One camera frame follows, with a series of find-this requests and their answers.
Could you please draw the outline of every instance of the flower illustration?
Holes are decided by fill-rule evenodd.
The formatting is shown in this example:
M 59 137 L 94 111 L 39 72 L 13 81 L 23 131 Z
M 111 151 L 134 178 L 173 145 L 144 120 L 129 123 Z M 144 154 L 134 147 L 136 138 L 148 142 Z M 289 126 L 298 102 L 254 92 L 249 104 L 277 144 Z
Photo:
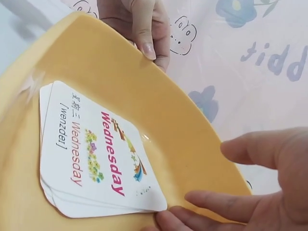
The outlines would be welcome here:
M 97 169 L 100 169 L 100 168 L 101 168 L 100 164 L 99 164 L 97 161 L 94 161 L 94 166 L 95 166 Z
M 218 113 L 218 102 L 213 100 L 215 95 L 215 87 L 206 87 L 203 92 L 192 91 L 188 94 L 191 100 L 197 105 L 197 107 L 206 116 L 208 121 L 212 123 Z
M 102 174 L 101 172 L 98 174 L 98 177 L 99 177 L 99 179 L 101 179 L 101 180 L 104 179 L 104 176 L 103 176 L 103 174 Z
M 257 17 L 254 0 L 218 0 L 216 13 L 233 28 L 239 28 Z

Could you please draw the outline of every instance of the fingernail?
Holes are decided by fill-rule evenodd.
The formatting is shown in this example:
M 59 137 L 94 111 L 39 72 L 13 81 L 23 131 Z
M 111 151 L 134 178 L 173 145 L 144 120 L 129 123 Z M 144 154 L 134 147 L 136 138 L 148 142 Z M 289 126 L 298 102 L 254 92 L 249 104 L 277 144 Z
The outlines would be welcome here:
M 144 43 L 142 46 L 143 53 L 144 55 L 150 59 L 150 60 L 155 60 L 156 59 L 156 54 L 154 50 L 154 46 L 151 43 Z

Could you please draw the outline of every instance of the flashcard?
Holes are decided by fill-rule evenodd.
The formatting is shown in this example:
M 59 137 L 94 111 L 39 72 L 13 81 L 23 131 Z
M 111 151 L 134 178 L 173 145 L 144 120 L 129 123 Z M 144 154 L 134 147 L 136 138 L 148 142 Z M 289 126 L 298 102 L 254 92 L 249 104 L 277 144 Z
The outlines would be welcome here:
M 52 84 L 49 84 L 47 86 L 44 86 L 40 89 L 40 96 L 39 96 L 39 102 L 40 102 L 40 126 L 41 126 L 41 139 L 43 136 L 43 132 L 44 132 L 44 126 L 45 126 L 45 118 L 46 118 L 46 113 L 47 113 L 47 109 L 48 109 L 48 103 L 49 103 L 49 98 L 50 98 L 50 94 L 51 94 L 51 89 L 52 89 Z M 53 206 L 57 206 L 58 209 L 60 204 L 61 206 L 67 204 L 67 206 L 69 206 L 70 208 L 79 207 L 79 210 L 76 211 L 74 210 L 74 213 L 69 213 L 69 217 L 100 217 L 100 216 L 111 216 L 111 215 L 117 215 L 117 214 L 127 214 L 127 213 L 139 213 L 139 212 L 146 212 L 143 210 L 137 210 L 137 209 L 133 209 L 133 208 L 123 208 L 121 206 L 113 206 L 115 208 L 117 208 L 117 210 L 115 211 L 111 211 L 110 209 L 107 210 L 108 214 L 106 215 L 106 210 L 102 210 L 102 209 L 93 209 L 91 206 L 88 205 L 93 205 L 93 206 L 104 206 L 107 208 L 113 208 L 111 205 L 106 205 L 104 203 L 95 203 L 93 201 L 89 201 L 87 199 L 83 199 L 80 197 L 75 197 L 73 195 L 69 195 L 69 194 L 64 194 L 62 192 L 56 192 L 53 191 L 52 189 L 50 189 L 48 187 L 48 185 L 46 185 L 46 183 L 40 179 L 40 183 L 41 186 L 44 190 L 45 196 L 47 198 L 47 200 L 53 205 Z
M 59 81 L 41 89 L 40 105 L 41 184 L 62 212 L 92 217 L 71 208 L 103 206 L 96 216 L 167 208 L 133 124 Z

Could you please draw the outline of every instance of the white fabric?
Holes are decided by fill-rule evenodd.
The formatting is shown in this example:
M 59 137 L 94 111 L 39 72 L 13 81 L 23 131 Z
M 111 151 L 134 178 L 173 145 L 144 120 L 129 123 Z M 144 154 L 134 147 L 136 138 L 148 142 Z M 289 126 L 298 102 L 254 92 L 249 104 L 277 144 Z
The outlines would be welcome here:
M 28 1 L 49 18 L 68 14 L 63 9 L 46 11 L 43 0 Z M 62 1 L 72 10 L 98 16 L 95 0 Z M 59 0 L 49 2 L 61 5 Z M 203 110 L 222 140 L 249 131 L 308 125 L 308 2 L 164 2 L 172 28 L 167 73 Z M 276 171 L 239 168 L 254 194 L 280 189 Z

